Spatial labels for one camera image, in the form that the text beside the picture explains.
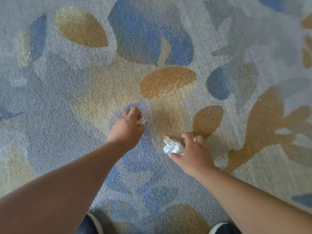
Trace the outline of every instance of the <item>crumpled tissue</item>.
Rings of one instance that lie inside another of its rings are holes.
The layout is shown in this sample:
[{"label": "crumpled tissue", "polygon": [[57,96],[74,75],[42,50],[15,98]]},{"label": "crumpled tissue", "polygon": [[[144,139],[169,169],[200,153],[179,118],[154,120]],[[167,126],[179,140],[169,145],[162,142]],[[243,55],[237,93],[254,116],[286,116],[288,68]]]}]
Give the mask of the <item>crumpled tissue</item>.
[{"label": "crumpled tissue", "polygon": [[163,141],[166,144],[165,147],[163,148],[166,154],[169,153],[177,153],[180,155],[184,154],[185,148],[179,141],[176,141],[175,139],[170,139],[168,136],[164,136]]},{"label": "crumpled tissue", "polygon": [[144,125],[145,122],[146,122],[146,120],[144,119],[144,117],[142,117],[141,119],[139,119],[139,120],[137,121],[137,125],[140,124],[140,123],[141,123],[142,125]]}]

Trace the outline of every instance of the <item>carpet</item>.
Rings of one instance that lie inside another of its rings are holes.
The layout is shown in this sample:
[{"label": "carpet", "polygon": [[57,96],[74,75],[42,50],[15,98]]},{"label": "carpet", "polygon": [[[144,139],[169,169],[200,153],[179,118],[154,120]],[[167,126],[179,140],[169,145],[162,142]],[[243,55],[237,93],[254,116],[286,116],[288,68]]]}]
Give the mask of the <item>carpet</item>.
[{"label": "carpet", "polygon": [[229,217],[162,151],[203,135],[218,167],[312,211],[312,0],[0,0],[0,196],[146,119],[91,209],[121,233]]}]

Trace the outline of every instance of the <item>carpet fiber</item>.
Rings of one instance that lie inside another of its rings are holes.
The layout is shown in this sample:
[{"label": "carpet fiber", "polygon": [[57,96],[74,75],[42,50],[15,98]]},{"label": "carpet fiber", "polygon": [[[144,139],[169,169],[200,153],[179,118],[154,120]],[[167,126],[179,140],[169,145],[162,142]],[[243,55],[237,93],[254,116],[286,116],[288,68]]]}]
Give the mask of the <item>carpet fiber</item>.
[{"label": "carpet fiber", "polygon": [[146,131],[91,207],[121,233],[228,219],[163,153],[183,131],[312,211],[312,0],[0,0],[0,13],[0,197],[97,148],[137,106]]}]

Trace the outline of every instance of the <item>forearm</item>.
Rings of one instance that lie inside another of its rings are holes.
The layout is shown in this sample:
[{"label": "forearm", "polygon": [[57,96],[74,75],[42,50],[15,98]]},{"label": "forearm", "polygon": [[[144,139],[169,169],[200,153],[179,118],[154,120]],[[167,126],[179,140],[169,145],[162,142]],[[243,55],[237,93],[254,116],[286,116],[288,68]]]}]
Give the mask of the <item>forearm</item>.
[{"label": "forearm", "polygon": [[196,178],[244,234],[311,233],[310,214],[219,169],[201,172]]},{"label": "forearm", "polygon": [[112,143],[51,171],[0,199],[4,233],[75,233],[124,151]]}]

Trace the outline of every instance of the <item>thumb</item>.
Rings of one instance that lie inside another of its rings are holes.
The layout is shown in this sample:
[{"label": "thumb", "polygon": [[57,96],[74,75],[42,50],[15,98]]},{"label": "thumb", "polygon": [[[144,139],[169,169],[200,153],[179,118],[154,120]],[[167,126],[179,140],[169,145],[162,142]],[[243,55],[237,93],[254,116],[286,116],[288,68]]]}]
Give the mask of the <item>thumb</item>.
[{"label": "thumb", "polygon": [[180,165],[181,155],[177,153],[169,153],[169,158],[171,158],[177,165]]}]

